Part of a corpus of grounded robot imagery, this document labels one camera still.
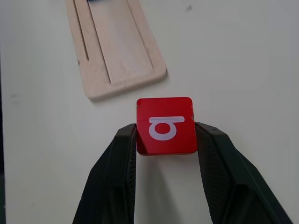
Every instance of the white letter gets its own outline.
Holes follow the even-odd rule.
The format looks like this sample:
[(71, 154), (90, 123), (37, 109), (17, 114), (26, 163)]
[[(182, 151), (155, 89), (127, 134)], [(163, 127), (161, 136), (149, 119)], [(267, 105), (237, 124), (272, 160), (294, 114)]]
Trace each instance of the white letter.
[[(185, 118), (182, 116), (178, 117), (155, 117), (155, 118), (150, 118), (149, 122), (151, 125), (149, 126), (149, 134), (152, 138), (159, 140), (159, 141), (167, 141), (172, 139), (176, 133), (177, 133), (177, 128), (173, 123), (181, 123), (184, 122)], [(160, 134), (156, 132), (155, 127), (158, 124), (168, 124), (170, 127), (170, 131), (165, 134)]]

